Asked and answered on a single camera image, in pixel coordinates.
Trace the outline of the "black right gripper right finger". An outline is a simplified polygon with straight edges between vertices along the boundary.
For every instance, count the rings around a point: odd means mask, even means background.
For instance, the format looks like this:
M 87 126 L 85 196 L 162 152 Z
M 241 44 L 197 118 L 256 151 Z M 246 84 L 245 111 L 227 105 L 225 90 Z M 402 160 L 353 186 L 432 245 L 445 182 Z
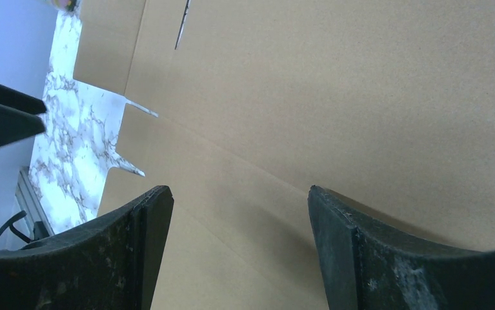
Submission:
M 413 236 L 317 185 L 307 203 L 330 309 L 495 309 L 495 250 Z

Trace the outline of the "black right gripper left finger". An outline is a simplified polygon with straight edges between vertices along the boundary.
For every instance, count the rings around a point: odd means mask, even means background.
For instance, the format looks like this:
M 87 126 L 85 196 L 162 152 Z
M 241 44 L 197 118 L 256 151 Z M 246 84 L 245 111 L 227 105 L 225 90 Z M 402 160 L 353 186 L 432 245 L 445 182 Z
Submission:
M 0 251 L 0 309 L 150 309 L 174 199 L 160 185 L 94 220 Z

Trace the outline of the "brown cardboard box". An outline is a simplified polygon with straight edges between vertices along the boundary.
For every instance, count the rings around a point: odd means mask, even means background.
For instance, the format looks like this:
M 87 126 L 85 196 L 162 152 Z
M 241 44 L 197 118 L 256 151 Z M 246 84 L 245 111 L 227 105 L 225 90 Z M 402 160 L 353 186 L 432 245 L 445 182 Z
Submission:
M 495 1 L 83 1 L 78 81 L 125 110 L 100 213 L 174 197 L 151 309 L 330 309 L 314 185 L 495 250 Z

